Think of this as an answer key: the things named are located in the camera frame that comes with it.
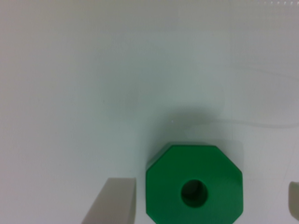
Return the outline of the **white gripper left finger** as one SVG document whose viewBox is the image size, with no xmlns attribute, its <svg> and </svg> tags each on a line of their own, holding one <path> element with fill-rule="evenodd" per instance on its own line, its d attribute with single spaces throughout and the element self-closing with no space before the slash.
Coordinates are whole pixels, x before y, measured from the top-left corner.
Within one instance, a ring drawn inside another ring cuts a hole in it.
<svg viewBox="0 0 299 224">
<path fill-rule="evenodd" d="M 109 178 L 81 224 L 135 224 L 136 179 Z"/>
</svg>

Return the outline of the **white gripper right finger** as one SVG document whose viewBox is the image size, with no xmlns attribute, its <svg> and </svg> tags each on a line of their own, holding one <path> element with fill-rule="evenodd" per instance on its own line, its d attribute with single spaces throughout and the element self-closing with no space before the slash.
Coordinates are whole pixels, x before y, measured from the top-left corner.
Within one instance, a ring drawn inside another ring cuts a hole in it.
<svg viewBox="0 0 299 224">
<path fill-rule="evenodd" d="M 299 220 L 299 182 L 289 184 L 288 205 L 292 217 Z"/>
</svg>

